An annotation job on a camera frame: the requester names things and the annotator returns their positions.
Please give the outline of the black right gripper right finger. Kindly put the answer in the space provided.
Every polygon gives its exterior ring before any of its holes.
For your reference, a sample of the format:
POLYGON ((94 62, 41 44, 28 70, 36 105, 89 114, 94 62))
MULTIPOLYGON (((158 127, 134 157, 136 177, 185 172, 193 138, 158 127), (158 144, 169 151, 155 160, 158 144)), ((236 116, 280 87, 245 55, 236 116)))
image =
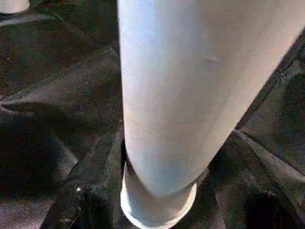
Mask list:
POLYGON ((211 161, 201 186, 202 229, 302 229, 305 145, 269 146, 234 131, 211 161))

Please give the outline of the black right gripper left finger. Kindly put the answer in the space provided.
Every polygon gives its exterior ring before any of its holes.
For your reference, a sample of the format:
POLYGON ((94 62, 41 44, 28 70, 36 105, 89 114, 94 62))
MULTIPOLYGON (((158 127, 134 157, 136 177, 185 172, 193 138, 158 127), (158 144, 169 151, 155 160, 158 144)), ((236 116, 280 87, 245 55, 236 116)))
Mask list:
POLYGON ((42 229, 126 229, 120 206, 125 163, 123 128, 99 136, 68 175, 42 229))

